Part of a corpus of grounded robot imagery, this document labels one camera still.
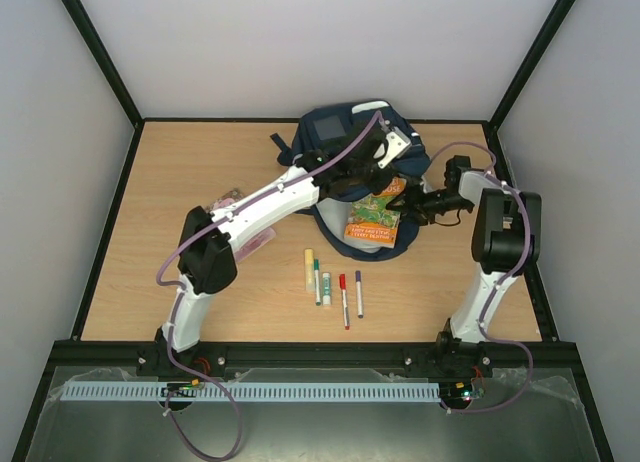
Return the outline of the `illustrated book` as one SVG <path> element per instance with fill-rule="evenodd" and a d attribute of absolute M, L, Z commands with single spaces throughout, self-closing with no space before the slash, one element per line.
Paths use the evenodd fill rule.
<path fill-rule="evenodd" d="M 215 214 L 239 203 L 245 198 L 245 194 L 239 188 L 233 188 L 205 207 L 205 211 L 213 217 Z M 235 262 L 240 264 L 256 251 L 264 247 L 276 237 L 276 231 L 272 227 L 261 230 L 243 232 L 241 237 L 233 241 L 233 254 Z"/>

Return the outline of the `navy blue student backpack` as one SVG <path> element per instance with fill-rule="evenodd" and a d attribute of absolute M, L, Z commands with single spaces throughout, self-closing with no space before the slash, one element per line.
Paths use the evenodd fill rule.
<path fill-rule="evenodd" d="M 320 201 L 300 212 L 311 215 L 320 232 L 328 242 L 345 257 L 363 262 L 381 262 L 393 259 L 407 251 L 419 233 L 416 222 L 401 218 L 396 241 L 391 248 L 378 244 L 367 244 L 345 236 L 351 204 L 371 195 L 381 187 L 383 181 L 390 182 L 394 176 L 406 181 L 418 181 L 431 164 L 420 135 L 391 104 L 384 99 L 369 99 L 339 103 L 315 108 L 303 115 L 298 122 L 294 138 L 286 143 L 279 134 L 271 140 L 280 149 L 277 162 L 289 167 L 306 152 L 318 151 L 330 158 L 346 148 L 379 112 L 389 129 L 396 129 L 410 141 L 408 150 L 386 167 L 380 174 L 378 164 L 365 157 L 366 145 L 376 139 L 382 140 L 384 133 L 375 125 L 363 142 L 335 166 L 320 174 L 323 182 L 330 176 L 336 179 L 321 189 Z"/>

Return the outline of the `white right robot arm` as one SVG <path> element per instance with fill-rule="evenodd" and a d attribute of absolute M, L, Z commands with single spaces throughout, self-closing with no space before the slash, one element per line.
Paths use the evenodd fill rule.
<path fill-rule="evenodd" d="M 542 198 L 519 191 L 456 155 L 445 165 L 445 186 L 427 191 L 412 184 L 388 205 L 406 219 L 426 226 L 448 212 L 476 214 L 471 238 L 475 274 L 464 302 L 438 333 L 435 367 L 446 375 L 477 366 L 482 344 L 501 299 L 516 278 L 536 263 L 541 248 Z"/>

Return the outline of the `orange Treehouse book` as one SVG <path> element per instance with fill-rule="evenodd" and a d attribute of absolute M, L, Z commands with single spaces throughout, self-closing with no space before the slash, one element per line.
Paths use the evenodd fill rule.
<path fill-rule="evenodd" d="M 396 177 L 380 194 L 370 194 L 351 204 L 344 238 L 367 249 L 395 246 L 400 213 L 386 208 L 405 189 L 406 181 Z"/>

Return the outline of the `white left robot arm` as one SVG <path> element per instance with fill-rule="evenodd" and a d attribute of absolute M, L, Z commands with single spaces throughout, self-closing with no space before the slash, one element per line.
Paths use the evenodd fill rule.
<path fill-rule="evenodd" d="M 212 212 L 201 206 L 191 209 L 177 248 L 156 274 L 157 285 L 176 289 L 161 327 L 167 352 L 175 355 L 199 343 L 209 307 L 236 279 L 236 255 L 251 239 L 352 187 L 381 191 L 409 146 L 409 139 L 396 128 L 372 121 L 327 149 L 307 149 L 294 156 L 283 175 L 238 202 Z"/>

